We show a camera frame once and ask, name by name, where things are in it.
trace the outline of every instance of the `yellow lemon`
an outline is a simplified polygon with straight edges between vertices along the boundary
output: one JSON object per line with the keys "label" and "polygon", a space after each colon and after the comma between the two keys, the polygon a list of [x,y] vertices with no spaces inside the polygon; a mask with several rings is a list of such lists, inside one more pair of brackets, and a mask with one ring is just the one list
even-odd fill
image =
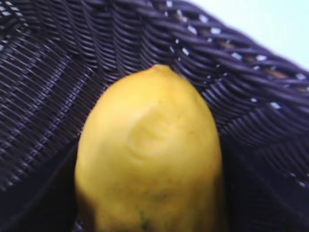
{"label": "yellow lemon", "polygon": [[75,185],[89,232],[218,232],[225,224],[214,119],[165,65],[101,96],[81,134]]}

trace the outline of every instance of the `white background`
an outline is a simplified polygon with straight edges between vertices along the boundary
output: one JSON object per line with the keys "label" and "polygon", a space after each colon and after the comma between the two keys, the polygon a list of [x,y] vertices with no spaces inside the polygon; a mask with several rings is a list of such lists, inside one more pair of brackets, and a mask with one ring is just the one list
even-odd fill
{"label": "white background", "polygon": [[188,0],[309,70],[309,0]]}

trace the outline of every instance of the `lemon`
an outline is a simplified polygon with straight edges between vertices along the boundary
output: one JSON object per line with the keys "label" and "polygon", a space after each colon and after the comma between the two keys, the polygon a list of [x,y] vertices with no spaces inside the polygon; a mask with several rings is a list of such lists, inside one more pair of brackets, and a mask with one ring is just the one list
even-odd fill
{"label": "lemon", "polygon": [[90,232],[218,232],[225,224],[214,119],[165,65],[100,97],[79,141],[75,185]]}

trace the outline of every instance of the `wicker basket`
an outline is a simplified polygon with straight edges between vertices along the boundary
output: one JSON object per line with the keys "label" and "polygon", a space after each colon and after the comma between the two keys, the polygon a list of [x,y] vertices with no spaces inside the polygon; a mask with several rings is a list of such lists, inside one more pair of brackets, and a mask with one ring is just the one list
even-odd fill
{"label": "wicker basket", "polygon": [[309,73],[180,0],[0,2],[0,192],[75,139],[110,83],[155,63],[212,110],[231,231],[309,231]]}

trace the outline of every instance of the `dark wicker basket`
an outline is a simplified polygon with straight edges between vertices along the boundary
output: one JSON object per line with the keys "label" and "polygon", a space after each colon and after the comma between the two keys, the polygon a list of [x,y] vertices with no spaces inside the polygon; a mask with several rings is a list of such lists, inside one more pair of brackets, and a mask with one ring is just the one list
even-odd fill
{"label": "dark wicker basket", "polygon": [[231,231],[309,231],[309,73],[180,0],[0,2],[0,192],[76,138],[110,83],[155,63],[212,110]]}

